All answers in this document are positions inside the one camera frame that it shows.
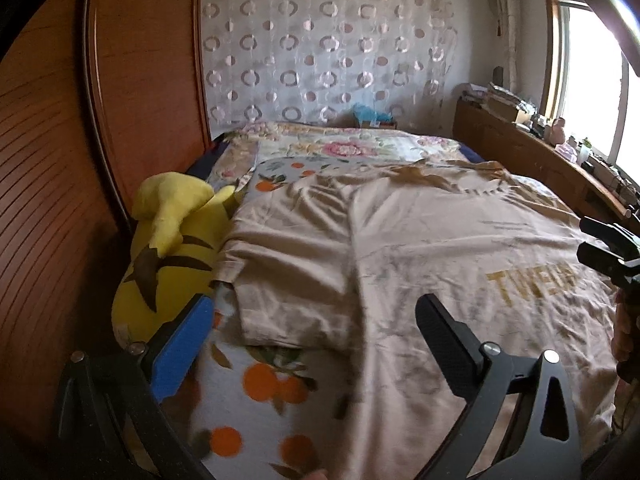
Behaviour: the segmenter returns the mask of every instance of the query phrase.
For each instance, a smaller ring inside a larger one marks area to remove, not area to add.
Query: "blue gripper pad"
[[[180,314],[151,338],[145,361],[151,363],[151,391],[157,402],[176,394],[213,323],[213,302],[196,294]]]

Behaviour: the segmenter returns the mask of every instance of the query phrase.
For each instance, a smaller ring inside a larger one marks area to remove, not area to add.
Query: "yellow plush toy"
[[[161,173],[138,189],[138,227],[111,311],[118,343],[149,341],[194,294],[208,294],[211,266],[236,205],[234,187],[214,194],[198,178]]]

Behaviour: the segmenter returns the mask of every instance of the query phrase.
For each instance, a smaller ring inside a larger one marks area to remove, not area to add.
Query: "wooden shelf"
[[[486,160],[514,174],[530,176],[556,193],[578,216],[617,222],[640,234],[640,222],[594,176],[570,163],[543,140],[501,121],[482,108],[458,101],[453,137]]]

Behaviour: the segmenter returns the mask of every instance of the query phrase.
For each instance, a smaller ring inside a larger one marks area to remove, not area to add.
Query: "bolt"
[[[136,341],[127,346],[127,352],[133,356],[142,355],[146,350],[146,345],[142,341]]]
[[[558,355],[558,352],[556,352],[555,350],[545,350],[545,352],[543,353],[543,356],[550,363],[556,364],[560,362],[560,356]]]
[[[82,350],[76,350],[71,354],[70,359],[72,363],[79,363],[84,359],[84,352]]]
[[[484,349],[485,353],[491,354],[491,355],[498,355],[500,352],[502,352],[502,349],[496,343],[491,343],[491,342],[484,343],[482,345],[482,348]]]

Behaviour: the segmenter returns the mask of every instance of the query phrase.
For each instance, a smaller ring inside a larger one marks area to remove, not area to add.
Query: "beige t-shirt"
[[[617,382],[613,290],[578,263],[585,239],[565,205],[497,163],[418,162],[318,174],[248,202],[215,272],[236,288],[249,343],[352,356],[354,402],[331,478],[409,480],[464,405],[415,323],[428,292],[480,341],[514,355],[555,349],[583,453],[602,443]]]

